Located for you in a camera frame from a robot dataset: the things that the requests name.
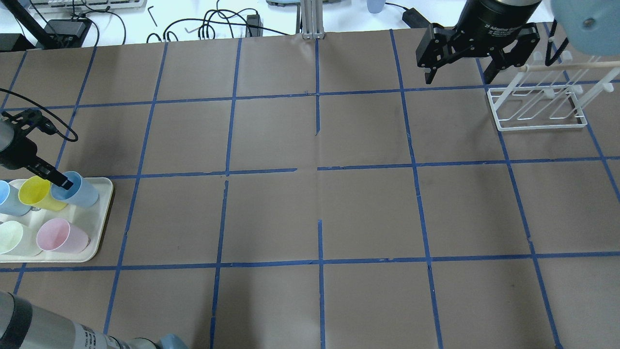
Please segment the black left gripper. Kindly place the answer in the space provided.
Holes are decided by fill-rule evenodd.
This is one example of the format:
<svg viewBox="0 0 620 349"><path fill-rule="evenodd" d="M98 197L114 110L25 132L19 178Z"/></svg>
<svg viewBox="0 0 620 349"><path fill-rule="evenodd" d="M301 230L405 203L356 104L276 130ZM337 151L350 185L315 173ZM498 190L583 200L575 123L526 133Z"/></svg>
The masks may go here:
<svg viewBox="0 0 620 349"><path fill-rule="evenodd" d="M11 142L1 151L0 163L9 170L26 168L33 174L65 190L69 190L74 184L66 175L38 157L37 146L33 141Z"/></svg>

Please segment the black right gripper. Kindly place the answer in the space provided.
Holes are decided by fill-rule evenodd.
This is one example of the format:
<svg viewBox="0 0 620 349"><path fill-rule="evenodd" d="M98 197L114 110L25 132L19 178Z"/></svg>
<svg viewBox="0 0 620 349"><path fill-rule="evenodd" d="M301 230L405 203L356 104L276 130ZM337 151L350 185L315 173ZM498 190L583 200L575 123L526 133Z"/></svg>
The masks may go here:
<svg viewBox="0 0 620 349"><path fill-rule="evenodd" d="M446 64L461 58L490 57L491 62L483 72L483 82L490 84L510 66L523 66L540 40L534 23L511 33L503 32L499 37L486 25L465 32L431 23L417 47L417 66L425 68L425 83L431 84L437 71Z"/></svg>

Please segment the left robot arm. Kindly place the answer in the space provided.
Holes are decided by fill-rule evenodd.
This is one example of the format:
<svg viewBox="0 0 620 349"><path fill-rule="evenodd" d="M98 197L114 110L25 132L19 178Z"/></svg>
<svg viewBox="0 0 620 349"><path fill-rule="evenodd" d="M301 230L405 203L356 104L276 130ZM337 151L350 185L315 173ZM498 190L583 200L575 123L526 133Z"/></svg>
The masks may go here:
<svg viewBox="0 0 620 349"><path fill-rule="evenodd" d="M39 130L76 142L78 135L37 102L16 114L1 113L1 165L25 168L29 179L1 182L1 261L81 263L102 240L114 185L106 177L60 172L37 155L29 134ZM123 341L38 307L13 292L1 293L3 349L185 349L176 335L157 341Z"/></svg>

